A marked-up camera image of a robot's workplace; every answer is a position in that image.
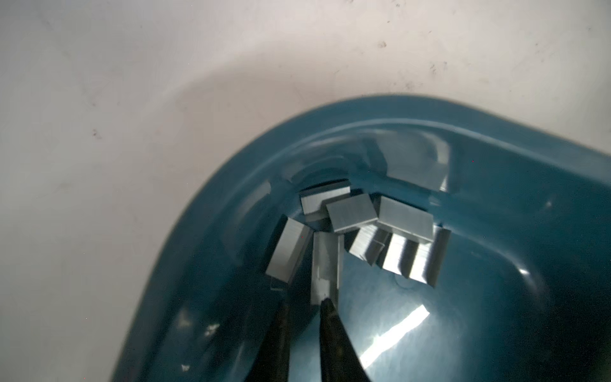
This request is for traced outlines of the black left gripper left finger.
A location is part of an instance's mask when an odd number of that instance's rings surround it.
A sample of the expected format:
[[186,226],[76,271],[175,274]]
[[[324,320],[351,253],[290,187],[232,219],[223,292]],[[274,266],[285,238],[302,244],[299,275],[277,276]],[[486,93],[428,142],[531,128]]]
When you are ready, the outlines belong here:
[[245,378],[246,382],[288,381],[291,348],[289,312],[286,300],[281,301]]

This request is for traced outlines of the teal plastic tray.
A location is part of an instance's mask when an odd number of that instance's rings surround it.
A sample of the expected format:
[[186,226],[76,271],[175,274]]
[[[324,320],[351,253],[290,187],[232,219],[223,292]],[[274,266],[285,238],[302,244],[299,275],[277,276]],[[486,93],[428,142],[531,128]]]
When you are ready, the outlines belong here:
[[425,97],[290,119],[211,176],[114,381],[608,381],[610,157]]

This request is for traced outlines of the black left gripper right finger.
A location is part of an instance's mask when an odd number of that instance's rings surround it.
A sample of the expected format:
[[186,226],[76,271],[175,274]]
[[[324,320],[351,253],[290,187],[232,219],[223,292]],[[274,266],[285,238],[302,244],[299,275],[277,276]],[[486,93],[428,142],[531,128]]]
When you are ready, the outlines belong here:
[[320,315],[321,380],[369,382],[331,299],[321,303]]

